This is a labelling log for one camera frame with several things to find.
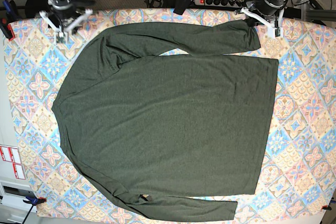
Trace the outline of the dark green long-sleeve shirt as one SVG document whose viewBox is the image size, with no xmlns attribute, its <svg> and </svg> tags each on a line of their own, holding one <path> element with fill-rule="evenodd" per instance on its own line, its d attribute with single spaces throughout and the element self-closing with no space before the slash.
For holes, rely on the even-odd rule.
<svg viewBox="0 0 336 224">
<path fill-rule="evenodd" d="M 115 206 L 149 219 L 232 220 L 255 193 L 279 61 L 243 20 L 114 26 L 91 40 L 52 111 L 75 169 Z"/>
</svg>

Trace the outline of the red black clamp top left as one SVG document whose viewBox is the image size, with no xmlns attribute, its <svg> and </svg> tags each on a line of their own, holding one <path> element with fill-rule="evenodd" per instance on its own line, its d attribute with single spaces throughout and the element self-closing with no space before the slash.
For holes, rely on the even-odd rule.
<svg viewBox="0 0 336 224">
<path fill-rule="evenodd" d="M 3 5 L 3 9 L 6 11 L 7 17 L 1 18 L 1 32 L 9 41 L 12 41 L 15 38 L 15 34 L 11 26 L 11 22 L 15 20 L 16 13 L 8 0 L 4 0 Z"/>
</svg>

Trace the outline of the white red labelled stickers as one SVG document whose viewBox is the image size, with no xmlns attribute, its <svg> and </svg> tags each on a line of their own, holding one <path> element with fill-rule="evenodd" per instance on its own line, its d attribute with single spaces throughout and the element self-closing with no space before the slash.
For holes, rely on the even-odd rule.
<svg viewBox="0 0 336 224">
<path fill-rule="evenodd" d="M 10 164 L 16 179 L 24 180 L 25 173 L 23 170 L 18 148 L 1 145 L 1 159 L 5 164 Z"/>
</svg>

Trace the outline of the patterned tile tablecloth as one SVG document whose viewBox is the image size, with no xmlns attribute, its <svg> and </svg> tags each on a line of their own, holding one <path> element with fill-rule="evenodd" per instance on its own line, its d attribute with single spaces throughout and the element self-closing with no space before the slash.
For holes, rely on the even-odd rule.
<svg viewBox="0 0 336 224">
<path fill-rule="evenodd" d="M 149 223 L 108 202 L 79 175 L 59 147 L 51 111 L 64 77 L 85 44 L 106 28 L 141 22 L 215 26 L 233 12 L 189 9 L 120 9 L 91 16 L 67 44 L 41 19 L 12 24 L 13 40 L 1 38 L 1 144 L 19 150 L 23 183 L 47 202 L 35 214 L 58 223 L 85 220 Z M 238 203 L 234 223 L 319 223 L 335 191 L 335 30 L 284 19 L 284 35 L 257 33 L 261 48 L 250 56 L 279 61 L 268 144 L 254 195 L 226 197 Z"/>
</svg>

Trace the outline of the blue clamp bottom left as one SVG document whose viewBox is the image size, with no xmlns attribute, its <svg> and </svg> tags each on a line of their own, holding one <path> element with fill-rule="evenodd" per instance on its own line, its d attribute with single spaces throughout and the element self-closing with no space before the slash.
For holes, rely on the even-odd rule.
<svg viewBox="0 0 336 224">
<path fill-rule="evenodd" d="M 29 211 L 27 212 L 22 224 L 24 224 L 29 216 L 29 214 L 31 213 L 33 207 L 36 207 L 37 205 L 43 204 L 47 201 L 46 198 L 40 197 L 40 198 L 36 198 L 36 197 L 29 197 L 26 196 L 25 199 L 23 199 L 23 202 L 26 204 L 31 205 Z"/>
</svg>

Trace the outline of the red clamp bottom right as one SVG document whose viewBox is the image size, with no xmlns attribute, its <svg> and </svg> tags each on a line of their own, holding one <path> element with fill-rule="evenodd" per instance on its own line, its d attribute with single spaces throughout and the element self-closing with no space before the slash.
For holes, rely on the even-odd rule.
<svg viewBox="0 0 336 224">
<path fill-rule="evenodd" d="M 332 210 L 332 207 L 330 205 L 328 206 L 323 206 L 322 210 Z"/>
</svg>

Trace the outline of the black power strip red switch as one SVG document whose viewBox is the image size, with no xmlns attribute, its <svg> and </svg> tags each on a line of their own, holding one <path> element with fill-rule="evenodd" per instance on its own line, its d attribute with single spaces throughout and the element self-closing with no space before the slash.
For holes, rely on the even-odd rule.
<svg viewBox="0 0 336 224">
<path fill-rule="evenodd" d="M 210 6 L 210 7 L 242 7 L 241 0 L 194 0 L 196 6 Z"/>
</svg>

